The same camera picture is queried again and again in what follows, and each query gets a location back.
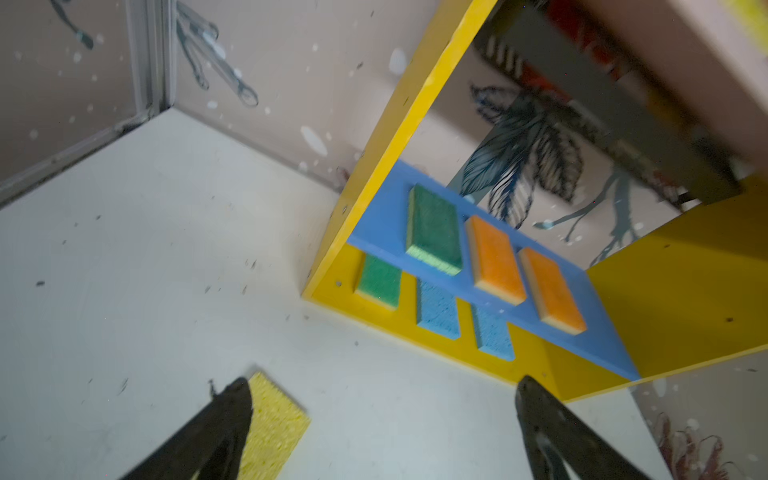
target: blue shelf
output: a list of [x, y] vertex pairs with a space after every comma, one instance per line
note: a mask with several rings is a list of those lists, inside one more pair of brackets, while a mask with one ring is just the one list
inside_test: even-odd
[[[464, 263], [462, 271], [456, 276], [449, 276], [406, 255], [408, 193], [415, 184], [421, 184], [424, 188], [456, 205]], [[528, 292], [528, 299], [518, 306], [513, 306], [475, 288], [464, 229], [464, 221], [472, 215], [479, 215], [483, 220], [506, 232], [515, 252], [524, 247], [531, 247], [558, 263], [568, 286], [571, 288], [576, 305], [587, 322], [588, 330], [586, 332], [572, 336], [540, 321], [525, 276], [523, 276], [523, 281]], [[464, 200], [458, 194], [446, 189], [405, 162], [398, 161], [395, 164], [352, 235], [349, 236], [347, 243], [366, 253], [375, 255], [413, 276], [440, 286], [462, 300], [496, 312], [499, 321], [508, 321], [526, 329], [542, 339], [561, 346], [569, 352], [626, 379], [640, 379], [640, 374], [624, 348], [621, 338], [616, 333], [614, 324], [606, 313], [586, 272]]]

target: blue sponge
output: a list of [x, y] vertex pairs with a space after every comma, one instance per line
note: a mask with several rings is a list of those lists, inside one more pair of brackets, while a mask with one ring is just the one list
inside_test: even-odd
[[442, 288], [424, 280], [416, 287], [416, 325], [456, 340], [461, 336], [458, 329], [456, 298]]
[[504, 319], [472, 305], [472, 322], [475, 324], [475, 338], [481, 352], [509, 362], [515, 359], [509, 327]]

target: green sponge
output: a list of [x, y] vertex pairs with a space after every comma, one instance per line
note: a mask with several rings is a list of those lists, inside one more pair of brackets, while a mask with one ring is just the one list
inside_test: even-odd
[[406, 253], [448, 275], [462, 271], [456, 207], [419, 184], [408, 197]]
[[366, 255], [355, 293], [388, 310], [397, 310], [401, 274], [399, 268], [373, 255]]

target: yellow shelf unit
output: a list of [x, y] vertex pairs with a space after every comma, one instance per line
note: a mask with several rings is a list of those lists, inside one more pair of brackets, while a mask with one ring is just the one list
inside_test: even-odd
[[[353, 294], [363, 253], [346, 245], [392, 166], [463, 56], [495, 0], [444, 0], [389, 99], [333, 211], [303, 297], [504, 382], [531, 375], [568, 401], [628, 386], [626, 380], [509, 326], [515, 361], [479, 352], [469, 305], [462, 336], [416, 326], [415, 278], [404, 273], [393, 313]], [[588, 274], [645, 380], [768, 346], [768, 187], [699, 206]]]

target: sponge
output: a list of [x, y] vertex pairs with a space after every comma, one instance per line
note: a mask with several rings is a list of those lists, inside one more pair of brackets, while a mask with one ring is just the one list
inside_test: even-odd
[[456, 298], [442, 288], [419, 279], [416, 287], [416, 325], [456, 340], [458, 327]]
[[456, 207], [419, 184], [408, 199], [406, 253], [448, 275], [462, 271]]
[[507, 322], [495, 314], [472, 305], [472, 322], [478, 350], [511, 362], [515, 351], [509, 338]]
[[397, 310], [400, 303], [401, 275], [402, 271], [396, 266], [373, 255], [366, 255], [355, 293], [388, 310]]
[[587, 323], [556, 262], [529, 247], [519, 256], [541, 321], [571, 335], [586, 331]]
[[273, 480], [310, 426], [310, 418], [262, 373], [248, 381], [253, 401], [239, 480]]
[[475, 286], [512, 305], [523, 303], [527, 296], [509, 236], [477, 215], [465, 221], [464, 227]]

